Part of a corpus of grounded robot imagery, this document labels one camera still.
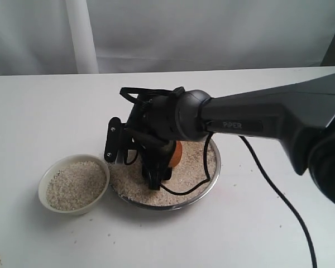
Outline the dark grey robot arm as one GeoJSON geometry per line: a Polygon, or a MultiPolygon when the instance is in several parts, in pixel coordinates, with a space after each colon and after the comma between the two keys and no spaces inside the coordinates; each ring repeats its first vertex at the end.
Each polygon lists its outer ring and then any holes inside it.
{"type": "Polygon", "coordinates": [[[278,140],[298,175],[306,171],[335,204],[335,73],[306,82],[213,98],[201,90],[123,87],[127,122],[110,120],[104,159],[126,162],[136,150],[149,187],[169,178],[177,141],[214,133],[278,140]]]}

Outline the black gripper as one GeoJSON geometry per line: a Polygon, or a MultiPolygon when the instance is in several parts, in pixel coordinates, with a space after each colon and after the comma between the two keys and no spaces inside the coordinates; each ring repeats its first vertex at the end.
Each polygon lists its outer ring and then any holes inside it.
{"type": "MultiPolygon", "coordinates": [[[[167,95],[139,94],[136,98],[127,93],[125,98],[133,103],[133,109],[125,129],[144,145],[165,145],[169,141],[180,141],[176,121],[176,107],[180,93],[167,95]]],[[[108,124],[104,159],[109,164],[117,160],[120,148],[122,123],[112,117],[108,124]]],[[[163,180],[169,180],[172,168],[169,167],[173,156],[173,145],[142,149],[142,176],[151,190],[159,190],[163,180]]]]}

